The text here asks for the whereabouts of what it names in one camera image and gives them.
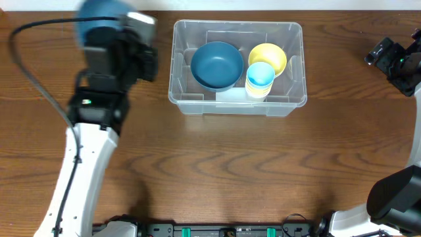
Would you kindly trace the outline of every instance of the white wall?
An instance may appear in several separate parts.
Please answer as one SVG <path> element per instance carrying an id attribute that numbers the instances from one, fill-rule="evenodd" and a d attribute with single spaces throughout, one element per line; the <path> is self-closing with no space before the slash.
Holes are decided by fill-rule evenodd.
<path id="1" fill-rule="evenodd" d="M 75 11 L 84 0 L 0 0 L 4 11 Z M 139 10 L 421 10 L 421 0 L 123 0 Z"/>

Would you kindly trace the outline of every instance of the cable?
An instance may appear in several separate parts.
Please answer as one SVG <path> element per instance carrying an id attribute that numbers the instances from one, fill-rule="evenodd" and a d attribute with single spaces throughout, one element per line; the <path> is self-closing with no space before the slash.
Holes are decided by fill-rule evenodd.
<path id="1" fill-rule="evenodd" d="M 24 66 L 24 63 L 22 62 L 22 59 L 19 55 L 19 52 L 16 48 L 15 40 L 19 32 L 32 28 L 34 26 L 41 26 L 45 24 L 55 24 L 55 23 L 66 23 L 66 22 L 87 22 L 87 21 L 95 21 L 95 20 L 118 20 L 116 17 L 108 17 L 108 16 L 101 16 L 101 17 L 90 17 L 90 18 L 66 18 L 66 19 L 54 19 L 54 20 L 43 20 L 39 22 L 32 22 L 29 24 L 25 24 L 23 26 L 20 26 L 12 31 L 12 33 L 9 36 L 9 52 L 11 54 L 13 62 L 18 65 L 19 69 L 22 71 L 22 73 L 29 79 L 29 81 L 34 85 L 34 87 L 50 102 L 50 104 L 54 107 L 54 109 L 59 113 L 59 115 L 64 119 L 64 121 L 67 124 L 67 127 L 69 127 L 73 133 L 74 141 L 76 144 L 76 156 L 74 158 L 74 166 L 72 169 L 72 172 L 70 174 L 70 178 L 68 179 L 68 183 L 66 186 L 66 190 L 64 191 L 63 199 L 61 200 L 61 204 L 59 207 L 59 211 L 57 213 L 57 219 L 55 222 L 54 227 L 54 237 L 58 237 L 60 233 L 60 222 L 62 219 L 62 214 L 64 211 L 64 206 L 66 204 L 66 200 L 68 197 L 68 193 L 70 191 L 70 188 L 72 186 L 74 174 L 76 173 L 76 168 L 78 166 L 78 163 L 80 162 L 80 140 L 78 135 L 76 134 L 76 131 L 73 128 L 73 124 L 70 121 L 70 119 L 67 117 L 66 112 L 61 108 L 59 103 L 53 98 L 53 96 L 50 95 L 50 93 L 39 83 L 38 79 Z"/>
<path id="2" fill-rule="evenodd" d="M 77 75 L 76 75 L 76 79 L 74 81 L 74 91 L 76 92 L 80 86 L 80 83 L 82 82 L 82 79 L 87 76 L 89 73 L 89 71 L 87 70 L 87 68 L 80 70 Z"/>
<path id="3" fill-rule="evenodd" d="M 290 214 L 285 218 L 285 220 L 282 222 L 282 225 L 281 225 L 282 232 L 284 232 L 288 237 L 292 237 L 292 236 L 290 234 L 288 234 L 288 230 L 284 229 L 284 224 L 285 224 L 286 221 L 288 221 L 288 219 L 290 217 L 302 217 L 305 220 L 305 222 L 307 224 L 310 224 L 310 226 L 311 226 L 311 223 L 309 223 L 309 221 L 304 216 L 302 216 L 302 214 L 298 214 L 298 213 Z M 311 228 L 309 229 L 309 233 L 307 233 L 306 235 L 303 235 L 303 237 L 310 236 L 310 230 L 311 230 Z"/>
<path id="4" fill-rule="evenodd" d="M 391 237 L 391 235 L 384 230 L 377 230 L 377 231 L 374 231 L 374 232 L 370 232 L 370 233 L 367 233 L 367 234 L 361 234 L 359 236 L 353 236 L 353 237 L 375 237 L 375 236 Z"/>

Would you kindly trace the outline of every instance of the blue bowl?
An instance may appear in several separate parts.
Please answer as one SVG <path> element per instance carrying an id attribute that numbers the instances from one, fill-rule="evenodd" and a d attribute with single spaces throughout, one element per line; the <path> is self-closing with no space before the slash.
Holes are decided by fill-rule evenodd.
<path id="1" fill-rule="evenodd" d="M 190 68 L 193 77 L 206 90 L 224 92 L 241 78 L 244 61 L 234 46 L 212 42 L 196 51 Z"/>

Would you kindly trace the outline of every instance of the green connector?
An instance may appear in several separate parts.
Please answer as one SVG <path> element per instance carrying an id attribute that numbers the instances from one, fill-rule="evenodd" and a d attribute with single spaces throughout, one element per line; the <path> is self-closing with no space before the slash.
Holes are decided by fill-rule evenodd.
<path id="1" fill-rule="evenodd" d="M 182 229 L 182 237 L 191 237 L 190 228 Z"/>
<path id="2" fill-rule="evenodd" d="M 276 229 L 268 228 L 268 237 L 276 237 Z"/>

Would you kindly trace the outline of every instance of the light blue cup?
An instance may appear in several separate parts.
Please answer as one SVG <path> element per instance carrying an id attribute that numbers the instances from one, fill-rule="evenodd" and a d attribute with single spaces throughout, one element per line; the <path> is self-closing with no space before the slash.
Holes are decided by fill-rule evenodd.
<path id="1" fill-rule="evenodd" d="M 275 70 L 270 64 L 264 62 L 253 63 L 247 69 L 247 83 L 250 88 L 266 90 L 272 86 L 275 79 Z"/>

